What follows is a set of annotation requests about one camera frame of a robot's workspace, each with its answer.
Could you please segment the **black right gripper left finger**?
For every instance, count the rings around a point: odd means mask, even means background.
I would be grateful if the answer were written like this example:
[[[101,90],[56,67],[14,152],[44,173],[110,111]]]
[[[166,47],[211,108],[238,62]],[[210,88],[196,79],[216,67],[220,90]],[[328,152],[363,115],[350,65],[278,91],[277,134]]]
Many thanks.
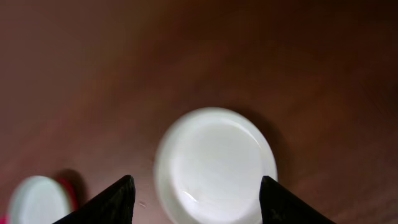
[[[125,175],[54,224],[131,224],[135,196],[134,179]]]

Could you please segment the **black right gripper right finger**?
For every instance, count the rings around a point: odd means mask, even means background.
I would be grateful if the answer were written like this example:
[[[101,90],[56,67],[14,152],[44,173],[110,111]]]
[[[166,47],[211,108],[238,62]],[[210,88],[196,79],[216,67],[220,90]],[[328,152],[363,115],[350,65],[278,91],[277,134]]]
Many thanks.
[[[269,176],[261,180],[259,201],[263,224],[335,224]]]

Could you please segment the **white stained plate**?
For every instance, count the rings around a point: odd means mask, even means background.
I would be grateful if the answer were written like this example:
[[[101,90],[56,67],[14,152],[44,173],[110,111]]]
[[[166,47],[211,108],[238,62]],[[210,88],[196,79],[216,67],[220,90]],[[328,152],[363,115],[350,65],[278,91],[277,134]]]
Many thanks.
[[[181,116],[154,162],[157,196],[173,223],[261,223],[264,176],[278,179],[269,143],[250,120],[224,108]]]

